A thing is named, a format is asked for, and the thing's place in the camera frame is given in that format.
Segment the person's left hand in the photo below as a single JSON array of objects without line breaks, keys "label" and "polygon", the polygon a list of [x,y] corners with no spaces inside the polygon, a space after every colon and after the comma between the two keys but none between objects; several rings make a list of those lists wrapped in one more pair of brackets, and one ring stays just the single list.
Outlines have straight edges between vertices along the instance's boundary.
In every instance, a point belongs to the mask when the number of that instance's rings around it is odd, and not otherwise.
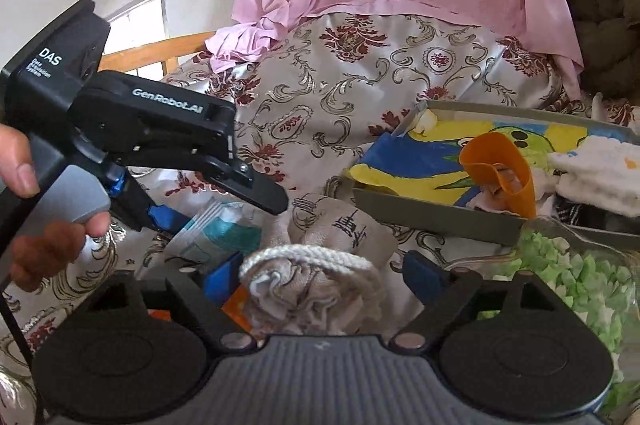
[{"label": "person's left hand", "polygon": [[98,179],[37,136],[1,127],[1,286],[32,291],[102,237],[111,200]]}]

